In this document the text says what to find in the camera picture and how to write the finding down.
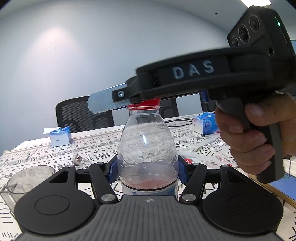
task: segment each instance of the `bottle label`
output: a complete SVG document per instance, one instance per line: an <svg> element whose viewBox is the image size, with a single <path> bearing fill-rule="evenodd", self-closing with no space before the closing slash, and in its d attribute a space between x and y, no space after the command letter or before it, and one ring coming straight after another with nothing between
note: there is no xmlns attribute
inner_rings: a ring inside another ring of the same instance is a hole
<svg viewBox="0 0 296 241"><path fill-rule="evenodd" d="M133 189L131 187L128 187L126 185L124 185L123 183L122 185L122 191L123 194L125 195L137 195L137 196L175 196L177 197L178 193L177 193L177 180L174 181L171 185L163 188L163 189L159 189L159 190L153 190L153 191L145 191L145 190L138 190L138 189Z"/></svg>

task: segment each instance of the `tissue box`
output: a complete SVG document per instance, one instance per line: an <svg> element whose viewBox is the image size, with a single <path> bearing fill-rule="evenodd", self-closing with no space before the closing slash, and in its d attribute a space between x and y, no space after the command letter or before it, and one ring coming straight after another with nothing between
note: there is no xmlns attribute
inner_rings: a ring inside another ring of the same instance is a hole
<svg viewBox="0 0 296 241"><path fill-rule="evenodd" d="M215 122L215 114L211 112L205 112L195 117L192 121L192 129L202 135L220 132Z"/></svg>
<svg viewBox="0 0 296 241"><path fill-rule="evenodd" d="M71 141L70 127L57 128L49 133L52 147L69 145Z"/></svg>

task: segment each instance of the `pistol grip handle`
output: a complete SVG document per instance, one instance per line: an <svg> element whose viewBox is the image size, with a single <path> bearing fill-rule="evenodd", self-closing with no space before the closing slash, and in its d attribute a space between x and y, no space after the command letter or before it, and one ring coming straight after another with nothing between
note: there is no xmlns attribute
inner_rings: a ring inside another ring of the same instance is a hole
<svg viewBox="0 0 296 241"><path fill-rule="evenodd" d="M268 166L263 172L257 174L258 181L261 183L270 183L281 179L284 176L285 171L283 166L282 140L279 124L276 123L264 127L253 125L249 122L244 111L244 104L238 97L226 98L217 101L217 107L222 112L238 118L244 126L244 131L248 131L250 129L261 131L267 138L266 143L273 145L275 148L276 153L270 159L270 166Z"/></svg>

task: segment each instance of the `black office chair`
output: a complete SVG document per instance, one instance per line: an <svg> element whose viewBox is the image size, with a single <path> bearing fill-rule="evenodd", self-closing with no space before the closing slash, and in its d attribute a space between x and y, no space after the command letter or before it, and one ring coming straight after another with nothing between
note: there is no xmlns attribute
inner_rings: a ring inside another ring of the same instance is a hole
<svg viewBox="0 0 296 241"><path fill-rule="evenodd" d="M56 106L57 125L71 133L114 126L112 111L94 114L87 106L89 96L62 101Z"/></svg>
<svg viewBox="0 0 296 241"><path fill-rule="evenodd" d="M200 93L200 103L201 103L203 112L215 111L216 106L217 106L217 101L216 100L212 100L212 101L209 101L209 102L204 102L202 93Z"/></svg>
<svg viewBox="0 0 296 241"><path fill-rule="evenodd" d="M159 113L162 118L171 118L179 116L176 98L161 100Z"/></svg>

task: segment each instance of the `finger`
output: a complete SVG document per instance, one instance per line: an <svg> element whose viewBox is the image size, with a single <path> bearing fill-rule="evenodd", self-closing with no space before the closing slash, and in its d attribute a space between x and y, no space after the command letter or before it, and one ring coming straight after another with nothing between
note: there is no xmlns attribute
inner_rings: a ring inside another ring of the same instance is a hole
<svg viewBox="0 0 296 241"><path fill-rule="evenodd" d="M227 145L240 152L252 151L267 141L265 135L257 130L249 130L238 134L220 131L220 136Z"/></svg>
<svg viewBox="0 0 296 241"><path fill-rule="evenodd" d="M231 155L245 166L256 166L268 161L274 154L275 149L272 145L264 144L249 152L240 152L233 148L230 149Z"/></svg>
<svg viewBox="0 0 296 241"><path fill-rule="evenodd" d="M286 145L290 145L290 143L294 142L296 140L296 118L293 118L288 121L283 121L279 123L279 127L282 133L283 138L283 148L285 148Z"/></svg>
<svg viewBox="0 0 296 241"><path fill-rule="evenodd" d="M218 107L215 110L215 121L220 131L227 133L243 133L243 124L234 116L225 114Z"/></svg>
<svg viewBox="0 0 296 241"><path fill-rule="evenodd" d="M247 104L245 112L256 126L288 121L296 116L296 101L288 94L273 95L258 104Z"/></svg>
<svg viewBox="0 0 296 241"><path fill-rule="evenodd" d="M256 165L256 166L245 166L241 163L238 163L237 165L248 174L258 174L258 173L264 171L270 164L271 164L270 161L266 161L266 162L264 162L260 165Z"/></svg>

